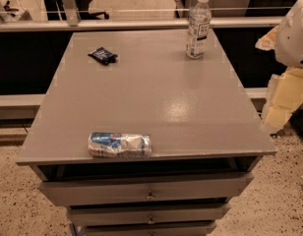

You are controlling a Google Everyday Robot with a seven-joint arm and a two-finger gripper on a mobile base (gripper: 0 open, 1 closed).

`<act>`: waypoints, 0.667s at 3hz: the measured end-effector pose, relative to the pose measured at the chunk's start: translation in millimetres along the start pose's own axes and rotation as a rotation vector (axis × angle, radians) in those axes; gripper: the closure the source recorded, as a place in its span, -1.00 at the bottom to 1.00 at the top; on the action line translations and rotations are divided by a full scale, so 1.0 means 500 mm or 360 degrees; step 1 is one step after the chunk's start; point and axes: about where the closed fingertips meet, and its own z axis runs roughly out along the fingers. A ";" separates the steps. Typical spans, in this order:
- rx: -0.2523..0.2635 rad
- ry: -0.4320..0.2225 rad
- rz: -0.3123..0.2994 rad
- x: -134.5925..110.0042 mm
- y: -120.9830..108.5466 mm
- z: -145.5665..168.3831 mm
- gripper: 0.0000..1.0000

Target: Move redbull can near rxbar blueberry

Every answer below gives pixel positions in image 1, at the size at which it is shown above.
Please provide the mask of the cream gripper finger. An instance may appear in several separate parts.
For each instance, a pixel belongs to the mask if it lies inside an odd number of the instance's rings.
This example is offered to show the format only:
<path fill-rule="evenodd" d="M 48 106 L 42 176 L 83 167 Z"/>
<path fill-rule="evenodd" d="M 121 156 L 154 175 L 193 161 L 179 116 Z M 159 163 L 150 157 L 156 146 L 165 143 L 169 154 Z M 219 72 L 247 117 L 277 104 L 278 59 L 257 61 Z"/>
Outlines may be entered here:
<path fill-rule="evenodd" d="M 255 47 L 261 50 L 270 51 L 274 50 L 276 46 L 276 35 L 278 27 L 272 28 L 265 35 L 259 38 L 255 44 Z"/>
<path fill-rule="evenodd" d="M 303 68 L 288 67 L 272 75 L 262 110 L 262 129 L 275 134 L 283 129 L 292 114 L 303 104 Z"/>

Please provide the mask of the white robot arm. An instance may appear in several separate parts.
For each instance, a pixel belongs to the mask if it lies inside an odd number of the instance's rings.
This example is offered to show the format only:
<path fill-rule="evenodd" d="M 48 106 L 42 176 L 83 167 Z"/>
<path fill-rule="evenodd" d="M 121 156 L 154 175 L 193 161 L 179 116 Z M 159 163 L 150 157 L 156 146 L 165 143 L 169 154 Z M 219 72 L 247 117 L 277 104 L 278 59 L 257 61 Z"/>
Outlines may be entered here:
<path fill-rule="evenodd" d="M 279 25 L 259 38 L 255 47 L 273 50 L 276 61 L 286 66 L 280 76 L 270 78 L 262 110 L 262 128 L 275 134 L 303 104 L 303 0 L 297 0 Z"/>

